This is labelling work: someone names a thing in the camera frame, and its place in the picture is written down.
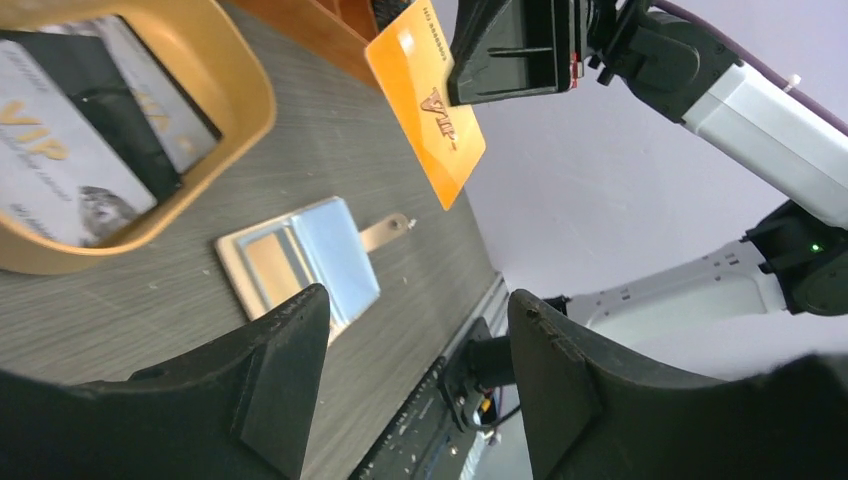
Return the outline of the orange credit card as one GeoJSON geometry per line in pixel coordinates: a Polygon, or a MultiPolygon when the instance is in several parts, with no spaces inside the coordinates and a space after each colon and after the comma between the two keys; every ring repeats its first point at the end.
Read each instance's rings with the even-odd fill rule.
{"type": "Polygon", "coordinates": [[[312,283],[302,255],[286,230],[264,233],[243,249],[248,270],[268,309],[284,303],[312,283]]]}

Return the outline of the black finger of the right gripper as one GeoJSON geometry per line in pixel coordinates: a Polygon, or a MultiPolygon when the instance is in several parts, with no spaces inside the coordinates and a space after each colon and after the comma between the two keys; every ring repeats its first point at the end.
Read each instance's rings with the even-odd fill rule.
{"type": "Polygon", "coordinates": [[[566,92],[583,76],[587,3],[460,1],[446,88],[453,106],[566,92]]]}

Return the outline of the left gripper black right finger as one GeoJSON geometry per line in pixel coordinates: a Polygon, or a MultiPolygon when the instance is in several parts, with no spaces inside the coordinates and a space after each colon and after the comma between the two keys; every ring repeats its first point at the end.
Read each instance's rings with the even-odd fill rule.
{"type": "Polygon", "coordinates": [[[537,479],[843,479],[847,358],[722,381],[653,360],[525,290],[511,356],[537,479]]]}

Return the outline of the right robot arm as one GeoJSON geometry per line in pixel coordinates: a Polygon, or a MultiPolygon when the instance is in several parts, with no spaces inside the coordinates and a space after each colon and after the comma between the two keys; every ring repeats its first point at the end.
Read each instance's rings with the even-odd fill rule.
{"type": "MultiPolygon", "coordinates": [[[[847,1],[673,1],[847,123],[847,1]]],[[[600,291],[739,238],[785,196],[589,72],[558,95],[475,105],[487,148],[466,183],[511,290],[600,291]]],[[[805,353],[847,353],[847,317],[754,315],[641,341],[639,352],[722,379],[805,353]]]]}

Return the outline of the silver credit card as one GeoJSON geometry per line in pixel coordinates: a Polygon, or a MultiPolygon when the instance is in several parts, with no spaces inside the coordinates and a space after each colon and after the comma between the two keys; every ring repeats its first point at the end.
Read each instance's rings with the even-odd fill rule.
{"type": "Polygon", "coordinates": [[[96,247],[156,204],[24,47],[2,41],[2,212],[46,239],[96,247]]]}

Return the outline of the orange compartment organizer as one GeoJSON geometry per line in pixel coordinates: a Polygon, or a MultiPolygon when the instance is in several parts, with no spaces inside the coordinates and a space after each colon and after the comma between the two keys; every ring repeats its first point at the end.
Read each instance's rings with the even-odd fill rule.
{"type": "Polygon", "coordinates": [[[365,48],[408,1],[237,0],[240,9],[362,84],[378,88],[365,48]]]}

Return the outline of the beige leather card holder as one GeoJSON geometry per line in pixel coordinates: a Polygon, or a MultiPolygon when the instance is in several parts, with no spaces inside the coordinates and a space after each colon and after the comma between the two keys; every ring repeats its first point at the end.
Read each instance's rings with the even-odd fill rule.
{"type": "Polygon", "coordinates": [[[369,254],[407,234],[415,224],[402,213],[392,213],[361,230],[345,200],[332,196],[224,235],[215,241],[215,250],[246,317],[253,321],[272,309],[263,304],[243,249],[261,234],[286,230],[312,275],[311,284],[328,291],[329,340],[334,341],[380,297],[369,254]]]}

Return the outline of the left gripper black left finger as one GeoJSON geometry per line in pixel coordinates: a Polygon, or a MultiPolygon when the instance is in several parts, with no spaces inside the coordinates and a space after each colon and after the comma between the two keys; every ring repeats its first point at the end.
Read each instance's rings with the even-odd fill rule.
{"type": "Polygon", "coordinates": [[[297,479],[329,336],[313,284],[120,382],[1,375],[5,479],[297,479]]]}

